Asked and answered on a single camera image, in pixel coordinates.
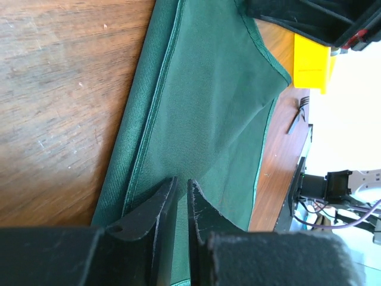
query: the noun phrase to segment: fabric seam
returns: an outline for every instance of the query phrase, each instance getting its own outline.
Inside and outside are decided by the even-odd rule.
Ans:
[[[263,154],[264,154],[264,149],[265,149],[265,145],[266,145],[266,140],[267,140],[267,135],[268,135],[268,129],[270,127],[270,122],[271,122],[271,119],[273,117],[275,105],[276,105],[278,99],[279,99],[279,95],[276,98],[273,99],[270,111],[268,112],[266,126],[265,126],[265,129],[264,129],[264,132],[263,132],[261,156],[260,156],[260,161],[258,163],[257,174],[255,176],[255,181],[254,181],[254,185],[253,185],[253,198],[252,198],[251,214],[254,211],[255,201],[256,201],[256,198],[257,198],[257,187],[258,187],[258,181],[259,181],[259,177],[260,177],[260,173],[261,173],[261,166],[262,166],[262,162],[263,162]],[[252,219],[252,215],[250,216],[250,221],[249,221],[249,225],[248,225],[248,231],[250,229],[251,219]]]
[[[172,33],[168,43],[167,51],[165,52],[163,65],[158,77],[157,87],[155,88],[154,97],[152,99],[151,108],[148,114],[147,123],[143,133],[142,143],[139,147],[138,156],[136,158],[135,165],[133,168],[133,173],[131,175],[131,181],[129,183],[129,187],[127,188],[126,196],[124,198],[124,204],[123,204],[121,217],[127,213],[129,207],[133,206],[133,202],[135,200],[137,182],[139,181],[139,177],[142,172],[142,165],[145,160],[146,149],[151,139],[153,126],[155,124],[156,117],[157,117],[157,111],[160,106],[161,94],[163,91],[165,79],[167,78],[168,67],[173,56],[173,51],[174,51],[174,47],[176,46],[177,37],[179,35],[178,31],[180,29],[182,11],[183,11],[183,0],[180,0],[177,5],[177,13],[174,19]]]

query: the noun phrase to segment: red component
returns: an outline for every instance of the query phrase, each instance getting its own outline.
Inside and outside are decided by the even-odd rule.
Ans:
[[[350,49],[350,47],[354,46],[358,42],[364,41],[364,36],[368,32],[367,29],[360,30],[354,35],[344,46],[342,46],[342,49]]]

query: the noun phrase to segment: fabric edge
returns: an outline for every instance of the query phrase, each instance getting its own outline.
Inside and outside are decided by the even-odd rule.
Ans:
[[[276,103],[278,102],[278,99],[279,99],[279,95],[276,98],[273,99],[270,111],[268,112],[266,126],[265,126],[265,129],[264,129],[263,140],[262,140],[261,156],[260,156],[260,161],[258,163],[257,174],[255,176],[255,181],[254,181],[254,185],[253,185],[252,208],[251,208],[250,221],[249,221],[249,225],[248,225],[248,231],[250,229],[251,219],[252,219],[252,213],[254,211],[255,201],[257,199],[257,186],[258,186],[258,181],[259,181],[259,178],[260,178],[260,173],[261,173],[261,168],[262,168],[263,154],[264,154],[264,149],[265,149],[265,146],[266,146],[268,129],[270,127],[271,119],[273,117],[274,109],[275,109]]]
[[[240,0],[234,0],[238,13],[241,15],[242,21],[245,24],[254,45],[257,47],[262,56],[270,63],[270,65],[285,79],[287,85],[290,85],[292,82],[291,75],[266,48],[255,20],[246,15],[244,4],[238,3],[238,1]]]

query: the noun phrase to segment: white wall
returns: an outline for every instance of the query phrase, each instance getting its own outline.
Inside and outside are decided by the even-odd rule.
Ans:
[[[312,91],[307,173],[381,169],[381,43],[340,55],[328,93]],[[381,246],[358,228],[335,231],[353,249],[367,285],[381,285]]]

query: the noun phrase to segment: wood grain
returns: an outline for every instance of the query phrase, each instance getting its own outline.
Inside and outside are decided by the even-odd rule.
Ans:
[[[293,33],[263,21],[257,23],[267,48],[292,75]],[[309,90],[293,86],[280,94],[268,130],[250,231],[274,229],[307,138],[308,123],[301,120],[291,135],[287,131],[300,99],[309,94]]]
[[[88,225],[154,0],[1,4],[0,226]],[[291,71],[292,34],[267,23],[260,28],[267,46]],[[271,145],[282,140],[272,135],[274,121],[289,120],[298,96],[289,89],[278,103],[289,111],[277,106],[271,123],[263,163],[268,173],[279,159],[266,158],[283,146]],[[270,206],[263,197],[271,184],[262,173],[254,214],[261,206],[276,213],[277,203]]]

